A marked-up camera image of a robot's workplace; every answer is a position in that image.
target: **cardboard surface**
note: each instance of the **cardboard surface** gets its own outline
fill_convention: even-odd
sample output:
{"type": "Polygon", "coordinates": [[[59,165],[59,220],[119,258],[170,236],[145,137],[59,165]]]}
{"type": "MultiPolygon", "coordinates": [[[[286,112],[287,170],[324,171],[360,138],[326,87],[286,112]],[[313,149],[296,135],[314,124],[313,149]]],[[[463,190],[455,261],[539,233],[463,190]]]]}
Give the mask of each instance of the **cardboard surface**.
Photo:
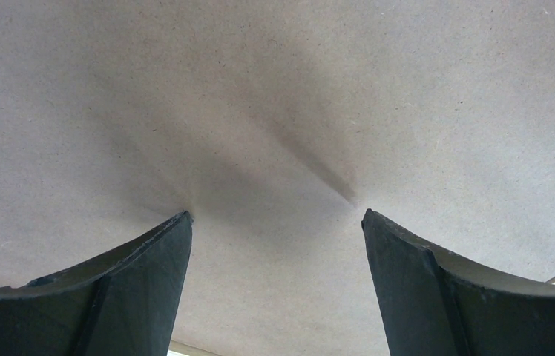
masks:
{"type": "Polygon", "coordinates": [[[174,338],[384,355],[360,221],[555,275],[555,4],[0,0],[0,285],[190,209],[174,338]]]}

